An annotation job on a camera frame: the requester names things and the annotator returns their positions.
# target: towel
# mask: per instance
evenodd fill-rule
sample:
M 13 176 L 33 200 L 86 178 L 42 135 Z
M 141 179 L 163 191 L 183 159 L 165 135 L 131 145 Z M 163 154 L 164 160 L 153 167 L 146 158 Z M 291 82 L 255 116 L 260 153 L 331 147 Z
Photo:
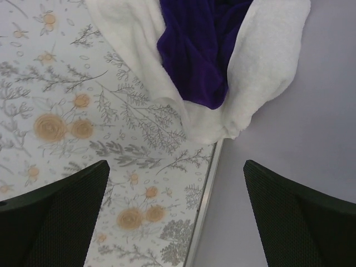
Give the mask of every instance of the towel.
M 166 30 L 157 48 L 183 100 L 210 109 L 228 92 L 227 69 L 253 0 L 160 0 Z
M 211 110 L 184 101 L 162 67 L 157 42 L 165 31 L 159 0 L 86 0 L 102 35 L 141 80 L 150 98 L 181 116 L 189 140 L 236 138 L 252 115 L 294 79 L 310 0 L 254 0 L 236 38 L 224 103 Z

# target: floral tablecloth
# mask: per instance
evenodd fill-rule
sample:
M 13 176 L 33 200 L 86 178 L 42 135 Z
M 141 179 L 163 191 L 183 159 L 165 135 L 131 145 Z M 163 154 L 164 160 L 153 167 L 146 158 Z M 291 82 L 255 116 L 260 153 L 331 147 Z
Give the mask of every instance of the floral tablecloth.
M 106 159 L 86 267 L 183 266 L 212 149 L 149 102 L 84 0 L 0 0 L 0 200 Z

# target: purple velvet fabric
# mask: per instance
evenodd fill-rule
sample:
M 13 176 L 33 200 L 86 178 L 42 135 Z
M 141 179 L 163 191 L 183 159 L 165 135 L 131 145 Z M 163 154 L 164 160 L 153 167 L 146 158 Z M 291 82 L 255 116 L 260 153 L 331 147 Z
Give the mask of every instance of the purple velvet fabric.
M 228 92 L 226 72 L 253 0 L 160 0 L 166 30 L 162 65 L 184 100 L 216 109 Z

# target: fabric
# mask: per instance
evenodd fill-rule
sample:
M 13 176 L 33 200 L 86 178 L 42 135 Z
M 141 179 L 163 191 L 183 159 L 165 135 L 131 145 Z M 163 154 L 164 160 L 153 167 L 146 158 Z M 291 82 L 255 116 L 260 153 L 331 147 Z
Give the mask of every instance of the fabric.
M 183 100 L 211 109 L 223 104 L 226 71 L 252 1 L 160 1 L 166 30 L 157 48 Z
M 184 101 L 162 67 L 157 42 L 165 31 L 159 0 L 87 0 L 104 38 L 145 85 L 153 101 L 171 105 L 189 140 L 212 144 L 237 137 L 252 115 L 292 82 L 310 0 L 254 0 L 228 65 L 229 91 L 211 110 Z

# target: black object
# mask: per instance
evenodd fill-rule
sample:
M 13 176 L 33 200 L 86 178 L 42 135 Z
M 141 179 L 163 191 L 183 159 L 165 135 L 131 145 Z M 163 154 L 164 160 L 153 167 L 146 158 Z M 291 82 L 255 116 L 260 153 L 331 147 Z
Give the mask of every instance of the black object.
M 99 161 L 0 202 L 0 266 L 83 267 L 109 170 Z
M 269 267 L 356 266 L 356 204 L 253 161 L 244 174 Z

